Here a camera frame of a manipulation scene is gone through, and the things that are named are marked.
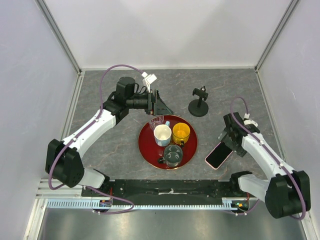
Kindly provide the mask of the black phone stand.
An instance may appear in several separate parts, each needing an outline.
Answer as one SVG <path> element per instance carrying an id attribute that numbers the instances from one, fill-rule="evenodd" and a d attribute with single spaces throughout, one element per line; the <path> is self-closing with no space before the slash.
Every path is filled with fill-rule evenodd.
<path id="1" fill-rule="evenodd" d="M 189 103 L 188 111 L 195 117 L 205 116 L 209 111 L 209 106 L 206 103 L 209 94 L 206 92 L 206 87 L 194 88 L 192 95 L 198 96 L 199 99 L 194 99 Z"/>

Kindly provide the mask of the pink smartphone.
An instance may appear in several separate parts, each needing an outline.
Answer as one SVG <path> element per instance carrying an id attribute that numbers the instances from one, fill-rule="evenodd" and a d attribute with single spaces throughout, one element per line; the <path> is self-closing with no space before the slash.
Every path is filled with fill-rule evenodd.
<path id="1" fill-rule="evenodd" d="M 205 158 L 205 162 L 214 170 L 217 170 L 233 153 L 224 142 L 220 142 Z"/>

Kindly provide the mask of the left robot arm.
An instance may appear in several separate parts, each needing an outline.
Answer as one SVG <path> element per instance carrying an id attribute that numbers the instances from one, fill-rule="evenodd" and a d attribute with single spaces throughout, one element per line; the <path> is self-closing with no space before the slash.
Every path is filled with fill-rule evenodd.
<path id="1" fill-rule="evenodd" d="M 45 171 L 50 179 L 56 179 L 69 188 L 90 186 L 99 197 L 109 193 L 109 178 L 98 170 L 83 166 L 82 157 L 87 150 L 126 117 L 130 109 L 143 109 L 153 116 L 173 114 L 160 98 L 158 90 L 151 89 L 156 76 L 144 72 L 142 77 L 143 92 L 138 92 L 138 84 L 133 78 L 121 77 L 116 90 L 87 123 L 63 140 L 53 139 L 48 144 Z"/>

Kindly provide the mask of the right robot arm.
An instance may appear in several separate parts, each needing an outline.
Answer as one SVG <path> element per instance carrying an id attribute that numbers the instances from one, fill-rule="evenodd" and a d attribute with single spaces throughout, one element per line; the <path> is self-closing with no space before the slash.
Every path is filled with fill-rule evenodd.
<path id="1" fill-rule="evenodd" d="M 235 197 L 249 193 L 265 203 L 270 215 L 283 218 L 311 209 L 310 178 L 297 171 L 268 145 L 257 124 L 249 120 L 249 114 L 241 118 L 238 112 L 223 117 L 225 128 L 219 140 L 240 157 L 250 154 L 263 170 L 266 179 L 257 178 L 250 171 L 233 173 L 229 191 Z"/>

